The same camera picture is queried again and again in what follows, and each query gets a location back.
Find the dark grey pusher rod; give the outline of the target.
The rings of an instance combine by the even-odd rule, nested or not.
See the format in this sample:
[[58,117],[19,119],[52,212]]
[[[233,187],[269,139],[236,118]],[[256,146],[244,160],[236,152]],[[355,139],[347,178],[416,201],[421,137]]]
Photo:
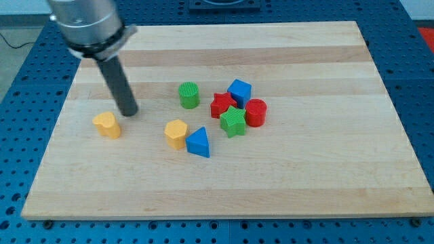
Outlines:
[[119,112],[124,117],[134,116],[138,112],[138,105],[118,57],[97,61],[96,64],[104,77]]

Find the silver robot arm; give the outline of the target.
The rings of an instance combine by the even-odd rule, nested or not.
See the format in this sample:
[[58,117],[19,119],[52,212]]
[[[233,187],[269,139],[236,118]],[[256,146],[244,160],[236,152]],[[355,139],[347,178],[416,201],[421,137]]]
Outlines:
[[113,0],[48,0],[54,21],[70,53],[93,59],[125,117],[138,112],[138,105],[118,57],[121,48],[137,32],[127,26]]

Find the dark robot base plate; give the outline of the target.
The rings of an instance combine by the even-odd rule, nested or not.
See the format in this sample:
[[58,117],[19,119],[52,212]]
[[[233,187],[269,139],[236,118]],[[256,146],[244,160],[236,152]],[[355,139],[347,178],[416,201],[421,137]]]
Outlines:
[[189,11],[259,10],[262,0],[190,0]]

